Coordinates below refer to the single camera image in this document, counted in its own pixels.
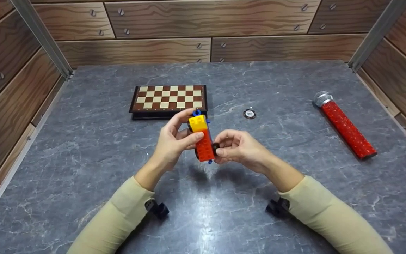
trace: microphone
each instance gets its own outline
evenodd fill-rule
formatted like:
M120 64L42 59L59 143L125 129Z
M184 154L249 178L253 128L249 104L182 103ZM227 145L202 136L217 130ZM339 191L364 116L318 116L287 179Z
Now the microphone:
M333 101L333 96L329 92L316 93L313 102L324 112L359 159L364 160L377 155L377 151Z

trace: marble table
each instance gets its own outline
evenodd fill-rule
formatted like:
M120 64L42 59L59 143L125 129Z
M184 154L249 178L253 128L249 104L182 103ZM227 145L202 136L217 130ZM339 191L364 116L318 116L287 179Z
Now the marble table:
M0 253L65 253L86 223L152 154L164 121L131 121L136 85L208 86L210 129L250 132L352 206L406 253L406 136L341 61L86 66L0 199ZM330 91L378 150L358 161L311 104ZM245 119L252 107L257 117ZM264 209L276 190L239 164L186 151L156 187L170 209L147 217L119 253L335 253L295 219Z

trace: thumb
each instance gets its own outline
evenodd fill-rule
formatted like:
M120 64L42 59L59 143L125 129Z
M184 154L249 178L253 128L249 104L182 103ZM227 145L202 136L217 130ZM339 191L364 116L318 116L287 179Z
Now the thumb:
M192 133L191 135L179 140L179 146L180 148L182 148L182 150L184 150L188 146L195 145L195 143L200 141L203 138L203 136L204 136L203 132Z
M218 156L222 158L234 158L234 157L241 157L240 149L236 148L217 148L216 153Z

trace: chess board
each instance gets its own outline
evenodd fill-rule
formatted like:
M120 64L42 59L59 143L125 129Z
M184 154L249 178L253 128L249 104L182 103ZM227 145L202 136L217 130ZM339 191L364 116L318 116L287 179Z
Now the chess board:
M137 86L129 112L133 120L170 119L185 108L207 114L206 85Z

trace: person's left hand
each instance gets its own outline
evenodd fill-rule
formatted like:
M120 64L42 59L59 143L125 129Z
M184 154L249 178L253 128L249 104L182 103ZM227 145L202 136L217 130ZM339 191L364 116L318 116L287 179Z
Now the person's left hand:
M188 108L177 113L161 129L158 144L150 160L161 163L164 166L163 170L172 170L181 153L186 149L194 149L195 143L203 138L203 132L192 133L187 128L178 131L179 127L192 117L195 110L196 108Z

